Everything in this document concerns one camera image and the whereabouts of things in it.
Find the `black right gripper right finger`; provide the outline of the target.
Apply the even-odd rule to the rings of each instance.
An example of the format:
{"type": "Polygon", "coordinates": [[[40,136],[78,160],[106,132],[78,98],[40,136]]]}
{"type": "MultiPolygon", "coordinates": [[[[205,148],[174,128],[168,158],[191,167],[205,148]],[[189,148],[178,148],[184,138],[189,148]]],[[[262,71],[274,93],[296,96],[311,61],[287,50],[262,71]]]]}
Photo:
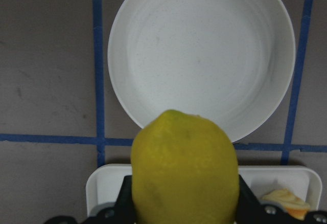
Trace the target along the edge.
{"type": "Polygon", "coordinates": [[[240,195],[235,217],[236,223],[326,223],[326,211],[308,212],[304,219],[300,220],[291,216],[277,204],[260,203],[241,175],[239,175],[239,185],[240,195]]]}

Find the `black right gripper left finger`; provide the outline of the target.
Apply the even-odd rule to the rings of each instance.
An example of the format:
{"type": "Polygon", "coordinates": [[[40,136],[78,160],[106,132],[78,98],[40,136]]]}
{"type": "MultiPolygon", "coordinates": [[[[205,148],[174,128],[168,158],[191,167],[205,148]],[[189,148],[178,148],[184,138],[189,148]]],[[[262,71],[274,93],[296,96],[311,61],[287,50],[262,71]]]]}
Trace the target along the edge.
{"type": "Polygon", "coordinates": [[[127,175],[113,206],[99,210],[96,215],[81,223],[135,223],[135,208],[132,200],[132,176],[127,175]]]}

